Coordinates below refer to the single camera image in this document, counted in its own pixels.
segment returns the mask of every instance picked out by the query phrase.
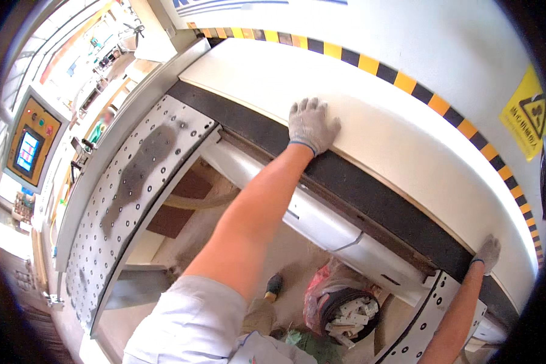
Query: pant leg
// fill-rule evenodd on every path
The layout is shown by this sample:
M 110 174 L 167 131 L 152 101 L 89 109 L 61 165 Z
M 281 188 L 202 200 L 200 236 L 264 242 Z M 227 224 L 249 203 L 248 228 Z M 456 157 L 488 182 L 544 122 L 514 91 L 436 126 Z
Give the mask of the pant leg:
M 255 298 L 244 317 L 240 334 L 244 335 L 256 330 L 262 336 L 269 336 L 276 320 L 277 315 L 273 304 L 264 298 Z

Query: warning triangle symbol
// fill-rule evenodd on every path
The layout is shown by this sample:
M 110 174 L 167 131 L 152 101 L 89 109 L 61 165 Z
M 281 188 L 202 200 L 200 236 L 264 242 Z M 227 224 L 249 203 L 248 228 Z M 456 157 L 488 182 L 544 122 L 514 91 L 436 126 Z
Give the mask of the warning triangle symbol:
M 523 99 L 519 104 L 520 108 L 534 127 L 536 135 L 541 139 L 546 126 L 546 99 L 544 98 L 544 94 Z

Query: red plastic bag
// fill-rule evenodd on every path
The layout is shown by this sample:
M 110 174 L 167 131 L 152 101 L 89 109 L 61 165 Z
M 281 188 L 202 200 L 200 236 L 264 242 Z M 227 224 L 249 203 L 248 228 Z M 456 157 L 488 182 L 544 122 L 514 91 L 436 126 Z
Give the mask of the red plastic bag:
M 328 294 L 346 287 L 372 293 L 373 283 L 334 257 L 314 274 L 307 286 L 303 305 L 303 320 L 314 333 L 323 333 L 324 328 L 320 327 L 320 310 L 329 298 Z

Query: forearm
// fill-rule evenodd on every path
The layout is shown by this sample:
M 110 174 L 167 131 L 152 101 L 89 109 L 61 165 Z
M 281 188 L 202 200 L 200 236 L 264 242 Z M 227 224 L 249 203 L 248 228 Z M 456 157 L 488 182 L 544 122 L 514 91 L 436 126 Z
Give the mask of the forearm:
M 261 278 L 267 246 L 312 158 L 310 148 L 290 144 L 269 163 L 227 208 L 184 275 L 213 279 L 250 301 Z
M 475 261 L 453 298 L 419 363 L 449 363 L 457 358 L 471 328 L 483 280 L 484 265 Z

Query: white shirt sleeve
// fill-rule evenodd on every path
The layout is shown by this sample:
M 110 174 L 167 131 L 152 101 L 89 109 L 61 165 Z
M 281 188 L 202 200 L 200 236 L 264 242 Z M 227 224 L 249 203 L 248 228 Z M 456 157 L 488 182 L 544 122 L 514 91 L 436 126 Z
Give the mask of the white shirt sleeve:
M 226 363 L 246 310 L 232 288 L 204 277 L 181 277 L 134 331 L 123 362 Z

